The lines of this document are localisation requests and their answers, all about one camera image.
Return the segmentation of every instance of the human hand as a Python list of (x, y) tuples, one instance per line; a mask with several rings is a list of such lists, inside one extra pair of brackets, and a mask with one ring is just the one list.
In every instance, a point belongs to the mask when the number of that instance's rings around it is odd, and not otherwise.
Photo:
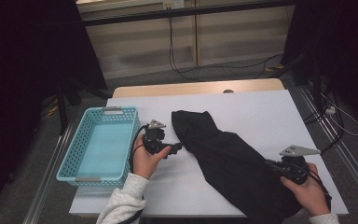
[[(318, 169), (315, 164), (308, 163), (308, 166), (310, 170), (318, 174)], [(322, 187), (311, 177), (308, 177), (307, 181), (302, 185), (298, 185), (284, 176), (281, 176), (281, 182), (295, 194), (298, 202), (305, 207), (312, 216), (316, 217), (330, 213)]]
[(156, 171), (159, 161), (165, 158), (171, 150), (171, 147), (163, 148), (159, 153), (151, 155), (143, 145), (143, 134), (135, 142), (133, 155), (133, 173), (145, 179), (150, 179)]

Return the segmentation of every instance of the black cloth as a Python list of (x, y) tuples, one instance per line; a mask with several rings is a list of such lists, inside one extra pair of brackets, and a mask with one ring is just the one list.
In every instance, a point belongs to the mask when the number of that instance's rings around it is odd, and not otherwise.
[(302, 208), (263, 156), (237, 134), (218, 130), (208, 112), (172, 112), (172, 126), (206, 181), (252, 223), (282, 223)]

